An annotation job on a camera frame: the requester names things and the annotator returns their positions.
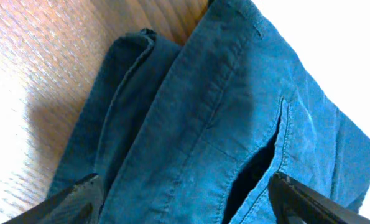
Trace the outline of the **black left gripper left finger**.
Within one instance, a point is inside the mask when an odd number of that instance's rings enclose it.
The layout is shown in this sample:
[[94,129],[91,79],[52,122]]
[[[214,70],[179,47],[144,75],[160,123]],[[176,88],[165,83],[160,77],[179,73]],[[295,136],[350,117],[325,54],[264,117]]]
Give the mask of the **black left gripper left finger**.
[[96,224],[103,204],[103,181],[90,174],[4,224]]

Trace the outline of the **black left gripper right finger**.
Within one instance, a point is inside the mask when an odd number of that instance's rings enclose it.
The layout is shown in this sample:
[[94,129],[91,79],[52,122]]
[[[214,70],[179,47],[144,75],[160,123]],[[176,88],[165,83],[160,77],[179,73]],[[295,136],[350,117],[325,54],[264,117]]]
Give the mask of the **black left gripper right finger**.
[[370,224],[283,172],[270,177],[268,189],[277,224]]

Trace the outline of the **navy blue shorts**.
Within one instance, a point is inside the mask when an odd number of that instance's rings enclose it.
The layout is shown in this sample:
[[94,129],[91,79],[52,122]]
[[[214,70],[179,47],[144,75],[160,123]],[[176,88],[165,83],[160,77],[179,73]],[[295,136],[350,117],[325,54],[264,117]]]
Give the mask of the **navy blue shorts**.
[[277,171],[357,212],[370,139],[251,1],[214,1],[185,45],[110,46],[49,195],[97,173],[101,223],[274,223]]

